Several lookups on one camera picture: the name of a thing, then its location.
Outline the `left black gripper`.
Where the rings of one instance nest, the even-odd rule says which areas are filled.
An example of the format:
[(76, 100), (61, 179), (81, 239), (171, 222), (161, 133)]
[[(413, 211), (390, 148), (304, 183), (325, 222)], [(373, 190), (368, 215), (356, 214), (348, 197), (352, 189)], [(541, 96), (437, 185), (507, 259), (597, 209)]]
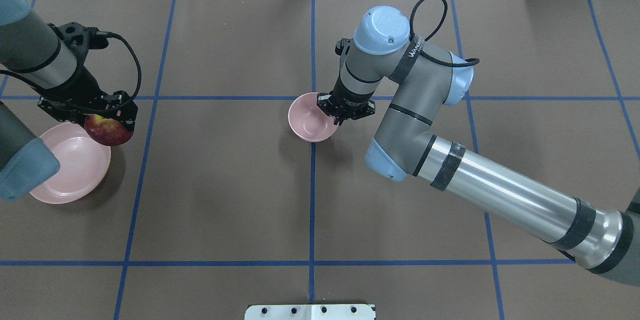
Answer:
[(127, 131), (135, 130), (138, 107), (134, 99), (138, 95), (138, 84), (132, 95), (123, 90), (108, 94), (83, 66), (64, 84), (51, 89), (39, 86), (38, 93), (38, 107), (59, 122), (70, 121), (82, 126), (87, 115), (98, 114), (113, 118)]

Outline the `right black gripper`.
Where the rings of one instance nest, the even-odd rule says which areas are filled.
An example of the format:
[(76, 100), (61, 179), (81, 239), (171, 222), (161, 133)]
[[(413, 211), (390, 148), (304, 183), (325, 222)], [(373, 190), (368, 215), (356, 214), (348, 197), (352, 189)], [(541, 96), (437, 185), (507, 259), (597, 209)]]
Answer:
[(342, 79), (337, 79), (329, 93), (318, 93), (317, 106), (333, 124), (341, 126), (345, 120), (358, 120), (369, 117), (376, 112), (375, 102), (371, 100), (373, 93), (354, 93), (345, 86)]

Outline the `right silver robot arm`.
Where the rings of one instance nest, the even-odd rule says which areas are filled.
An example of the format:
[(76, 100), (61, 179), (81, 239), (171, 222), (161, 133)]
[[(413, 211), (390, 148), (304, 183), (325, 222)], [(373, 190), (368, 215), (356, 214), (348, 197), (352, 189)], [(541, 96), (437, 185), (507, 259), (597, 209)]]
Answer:
[(332, 126), (377, 114), (373, 95), (395, 83), (366, 145), (365, 161), (387, 180), (408, 177), (467, 201), (567, 256), (587, 272), (639, 285), (639, 204), (597, 208), (492, 161), (438, 132), (435, 120), (456, 106), (474, 79), (474, 58), (433, 45), (414, 30), (414, 15), (392, 6), (364, 12), (336, 43), (338, 75), (313, 106)]

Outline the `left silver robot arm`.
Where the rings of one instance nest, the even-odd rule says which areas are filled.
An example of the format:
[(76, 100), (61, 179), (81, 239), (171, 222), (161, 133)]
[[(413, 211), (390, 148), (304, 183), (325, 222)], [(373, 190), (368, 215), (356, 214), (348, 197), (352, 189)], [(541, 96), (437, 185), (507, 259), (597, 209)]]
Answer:
[[(42, 19), (30, 0), (1, 0), (1, 76), (37, 96), (50, 118), (80, 127), (101, 146), (118, 147), (137, 127), (137, 97), (143, 71), (132, 45), (120, 34), (78, 22), (55, 25)], [(106, 92), (86, 66), (88, 53), (118, 40), (133, 60), (131, 92)], [(61, 170), (44, 139), (1, 103), (1, 199), (16, 201)]]

